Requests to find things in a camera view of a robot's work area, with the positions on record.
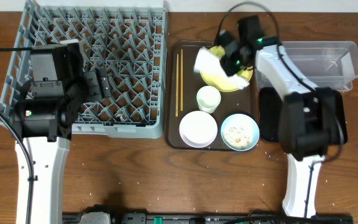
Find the white cup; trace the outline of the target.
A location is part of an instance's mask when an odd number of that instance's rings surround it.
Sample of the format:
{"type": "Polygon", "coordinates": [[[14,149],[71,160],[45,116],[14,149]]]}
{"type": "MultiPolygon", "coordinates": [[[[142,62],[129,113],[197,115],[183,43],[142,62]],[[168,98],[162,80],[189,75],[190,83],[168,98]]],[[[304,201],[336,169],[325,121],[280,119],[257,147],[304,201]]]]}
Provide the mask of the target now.
{"type": "Polygon", "coordinates": [[[213,86],[203,86],[196,94],[198,108],[206,113],[213,113],[221,102],[220,91],[213,86]]]}

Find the light blue bowl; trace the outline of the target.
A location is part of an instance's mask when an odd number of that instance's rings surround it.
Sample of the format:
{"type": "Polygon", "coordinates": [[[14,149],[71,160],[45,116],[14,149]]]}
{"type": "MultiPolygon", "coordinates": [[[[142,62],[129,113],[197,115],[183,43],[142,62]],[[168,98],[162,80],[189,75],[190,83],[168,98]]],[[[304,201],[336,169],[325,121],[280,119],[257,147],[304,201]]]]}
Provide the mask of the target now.
{"type": "Polygon", "coordinates": [[[259,141],[260,131],[256,121],[246,114],[232,114],[221,125],[225,145],[239,152],[249,151],[259,141]]]}

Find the rice food waste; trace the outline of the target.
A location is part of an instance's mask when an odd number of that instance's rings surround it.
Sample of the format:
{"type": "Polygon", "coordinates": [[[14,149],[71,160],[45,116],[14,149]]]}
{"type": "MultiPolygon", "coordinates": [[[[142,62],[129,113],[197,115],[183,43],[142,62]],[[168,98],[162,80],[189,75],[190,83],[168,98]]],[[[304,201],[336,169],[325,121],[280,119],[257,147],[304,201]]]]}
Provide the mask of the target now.
{"type": "Polygon", "coordinates": [[[228,127],[223,131],[223,139],[232,148],[243,150],[250,146],[253,138],[252,131],[241,127],[228,127]]]}

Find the green snack wrapper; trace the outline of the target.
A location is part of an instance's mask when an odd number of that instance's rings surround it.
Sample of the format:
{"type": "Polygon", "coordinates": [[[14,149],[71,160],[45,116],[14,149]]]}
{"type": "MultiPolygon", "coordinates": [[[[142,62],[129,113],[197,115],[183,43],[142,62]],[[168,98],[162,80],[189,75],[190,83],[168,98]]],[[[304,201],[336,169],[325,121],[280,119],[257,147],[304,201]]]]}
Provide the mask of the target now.
{"type": "Polygon", "coordinates": [[[221,59],[226,54],[225,49],[222,46],[211,47],[209,51],[218,59],[221,59]]]}

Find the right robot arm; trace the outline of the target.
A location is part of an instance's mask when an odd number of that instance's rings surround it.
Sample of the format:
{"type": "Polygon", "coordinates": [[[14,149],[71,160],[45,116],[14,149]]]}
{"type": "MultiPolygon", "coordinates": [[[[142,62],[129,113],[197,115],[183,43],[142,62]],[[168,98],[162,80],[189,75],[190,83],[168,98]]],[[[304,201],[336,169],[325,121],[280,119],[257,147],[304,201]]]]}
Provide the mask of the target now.
{"type": "Polygon", "coordinates": [[[336,114],[337,93],[308,80],[288,58],[280,36],[265,36],[258,16],[238,20],[239,38],[218,29],[214,44],[223,47],[220,64],[226,75],[253,66],[265,75],[282,104],[278,142],[287,154],[287,189],[283,211],[289,217],[316,215],[315,195],[321,166],[329,162],[328,147],[344,144],[336,114]]]}

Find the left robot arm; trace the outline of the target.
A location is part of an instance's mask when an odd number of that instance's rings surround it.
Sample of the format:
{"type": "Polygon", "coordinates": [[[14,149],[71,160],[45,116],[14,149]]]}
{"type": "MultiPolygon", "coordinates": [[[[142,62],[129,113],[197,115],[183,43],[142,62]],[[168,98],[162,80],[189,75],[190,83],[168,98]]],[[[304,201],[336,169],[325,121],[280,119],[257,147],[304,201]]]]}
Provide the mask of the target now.
{"type": "Polygon", "coordinates": [[[33,47],[33,79],[9,120],[19,135],[17,223],[62,223],[63,179],[72,126],[83,103],[100,101],[101,70],[83,71],[77,39],[33,47]]]}

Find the black waste tray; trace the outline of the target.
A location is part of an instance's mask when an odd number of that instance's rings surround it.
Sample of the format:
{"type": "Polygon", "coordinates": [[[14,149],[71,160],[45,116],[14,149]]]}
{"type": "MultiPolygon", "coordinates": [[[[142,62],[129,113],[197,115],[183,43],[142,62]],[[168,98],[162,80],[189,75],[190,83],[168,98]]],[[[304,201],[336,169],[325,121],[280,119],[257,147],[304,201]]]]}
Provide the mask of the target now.
{"type": "MultiPolygon", "coordinates": [[[[341,125],[344,144],[347,143],[346,117],[343,107],[343,99],[340,92],[334,91],[336,98],[336,116],[341,125]]],[[[260,116],[260,136],[264,141],[278,142],[278,122],[282,100],[273,87],[264,87],[259,91],[259,116],[260,116]]]]}

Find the grey dishwasher rack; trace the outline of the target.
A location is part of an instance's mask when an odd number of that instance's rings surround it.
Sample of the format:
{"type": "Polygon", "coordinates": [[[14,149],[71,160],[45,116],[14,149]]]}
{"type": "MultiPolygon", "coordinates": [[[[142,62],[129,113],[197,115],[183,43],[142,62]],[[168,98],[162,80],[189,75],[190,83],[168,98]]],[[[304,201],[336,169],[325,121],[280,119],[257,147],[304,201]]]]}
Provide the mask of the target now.
{"type": "Polygon", "coordinates": [[[26,1],[0,97],[8,115],[33,77],[29,48],[77,39],[83,70],[101,70],[75,134],[157,139],[163,134],[168,5],[44,6],[26,1]]]}

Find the right wooden chopstick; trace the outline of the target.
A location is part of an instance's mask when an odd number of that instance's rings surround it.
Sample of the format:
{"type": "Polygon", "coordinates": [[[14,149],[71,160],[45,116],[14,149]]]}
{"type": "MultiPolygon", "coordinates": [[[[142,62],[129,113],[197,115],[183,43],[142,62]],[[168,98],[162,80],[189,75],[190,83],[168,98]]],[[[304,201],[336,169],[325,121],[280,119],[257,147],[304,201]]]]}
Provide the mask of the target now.
{"type": "Polygon", "coordinates": [[[183,49],[180,54],[180,111],[183,111],[183,49]]]}

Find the wooden chopstick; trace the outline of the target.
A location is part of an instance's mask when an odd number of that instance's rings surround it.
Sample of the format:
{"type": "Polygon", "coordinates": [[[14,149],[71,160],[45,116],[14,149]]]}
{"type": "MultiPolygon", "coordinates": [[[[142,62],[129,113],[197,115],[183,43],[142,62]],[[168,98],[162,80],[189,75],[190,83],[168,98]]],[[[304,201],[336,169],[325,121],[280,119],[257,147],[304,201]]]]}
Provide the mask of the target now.
{"type": "Polygon", "coordinates": [[[175,84],[175,117],[178,117],[178,100],[179,100],[179,55],[176,61],[176,84],[175,84]]]}
{"type": "Polygon", "coordinates": [[[183,49],[180,54],[180,111],[183,111],[183,49]]]}

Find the left wooden chopstick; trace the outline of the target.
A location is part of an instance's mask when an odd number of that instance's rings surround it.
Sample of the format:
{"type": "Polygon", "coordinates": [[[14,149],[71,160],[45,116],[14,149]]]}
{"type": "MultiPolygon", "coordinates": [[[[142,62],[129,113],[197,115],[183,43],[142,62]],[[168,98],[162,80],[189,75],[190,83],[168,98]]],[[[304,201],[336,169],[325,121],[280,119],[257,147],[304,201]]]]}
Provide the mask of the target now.
{"type": "Polygon", "coordinates": [[[178,100],[179,100],[179,55],[176,61],[176,84],[175,84],[175,117],[178,117],[178,100]]]}

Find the clear plastic bin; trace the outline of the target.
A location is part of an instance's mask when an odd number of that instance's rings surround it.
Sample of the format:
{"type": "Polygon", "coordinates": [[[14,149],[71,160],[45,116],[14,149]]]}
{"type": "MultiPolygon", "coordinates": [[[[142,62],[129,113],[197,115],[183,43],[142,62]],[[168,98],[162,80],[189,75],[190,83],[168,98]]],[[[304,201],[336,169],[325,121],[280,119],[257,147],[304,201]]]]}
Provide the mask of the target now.
{"type": "MultiPolygon", "coordinates": [[[[358,78],[358,48],[352,41],[284,41],[280,53],[296,75],[312,88],[352,89],[358,78]]],[[[280,96],[309,90],[299,83],[277,58],[276,47],[260,53],[255,70],[258,90],[272,87],[280,96]]]]}

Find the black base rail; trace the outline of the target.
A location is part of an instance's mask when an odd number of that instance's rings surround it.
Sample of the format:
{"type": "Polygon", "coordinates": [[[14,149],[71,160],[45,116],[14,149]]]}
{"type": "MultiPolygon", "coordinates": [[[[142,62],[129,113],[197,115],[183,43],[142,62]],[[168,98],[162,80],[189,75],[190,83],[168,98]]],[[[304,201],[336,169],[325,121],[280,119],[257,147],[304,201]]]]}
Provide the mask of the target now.
{"type": "Polygon", "coordinates": [[[254,210],[246,214],[184,214],[184,213],[148,213],[138,210],[132,213],[119,213],[104,205],[88,207],[80,213],[64,213],[63,223],[112,223],[112,224],[213,224],[213,223],[334,223],[352,224],[350,215],[317,215],[311,218],[291,218],[280,213],[254,210]]]}

